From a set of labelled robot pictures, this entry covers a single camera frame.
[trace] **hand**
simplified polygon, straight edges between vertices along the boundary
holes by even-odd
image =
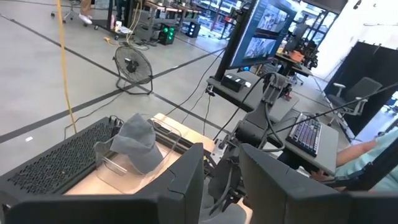
[[[312,179],[317,180],[317,181],[326,181],[331,179],[329,176],[326,176],[323,170],[318,170],[317,172],[311,171],[311,176]]]

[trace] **white wall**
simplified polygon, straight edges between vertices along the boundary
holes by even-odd
[[[398,48],[398,26],[364,25],[397,24],[398,1],[363,0],[354,10],[353,6],[357,2],[348,1],[319,47],[318,67],[312,69],[315,76],[329,80],[357,41]]]

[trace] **computer monitor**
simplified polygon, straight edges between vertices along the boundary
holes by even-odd
[[[270,62],[297,13],[296,3],[289,0],[253,0],[242,11],[215,75],[217,80],[227,69]]]

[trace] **concrete floor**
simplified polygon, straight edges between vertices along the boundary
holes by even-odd
[[[47,5],[47,0],[26,1],[0,0],[0,14],[7,18],[0,17],[3,30],[0,34],[0,175],[62,141],[63,129],[70,124],[63,95],[58,22],[50,17],[55,7]],[[95,17],[103,16],[103,13],[95,11]],[[106,31],[83,27],[78,19],[67,21],[64,28],[69,49],[70,102],[78,110],[74,114],[78,118],[118,96],[114,86],[116,67],[112,61],[116,48],[103,40],[109,36]],[[226,42],[215,39],[189,39],[180,35],[173,45],[158,45],[143,51],[152,64],[154,75],[160,74],[154,80],[154,94],[122,94],[109,106],[79,120],[78,129],[112,114],[128,119],[134,113],[148,116],[168,113],[187,98],[214,60],[216,62],[205,79],[215,73],[220,63],[216,51],[225,45]],[[191,111],[193,116],[189,116],[184,124],[200,133],[208,96],[204,96],[196,108],[192,109],[192,106],[206,87],[204,80],[194,96],[170,115],[181,121],[186,111]],[[304,82],[303,86],[294,87],[294,94],[300,98],[296,109],[312,113],[328,110],[315,80],[304,78]],[[149,86],[135,87],[132,91],[145,88]],[[206,135],[213,138],[235,109],[219,96],[211,98]],[[240,111],[226,130],[231,131],[244,115],[245,112]],[[326,123],[328,118],[321,118],[321,121]],[[348,141],[339,132],[339,148],[342,149]]]

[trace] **black curtain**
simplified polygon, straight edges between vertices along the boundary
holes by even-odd
[[[357,42],[325,87],[324,92],[335,95],[338,89],[333,86],[333,83],[343,84],[346,86],[345,91],[349,90],[363,77],[372,78],[386,87],[398,82],[397,67],[398,51]],[[362,131],[396,90],[393,88],[370,97],[361,116],[345,115],[348,127],[355,136]]]

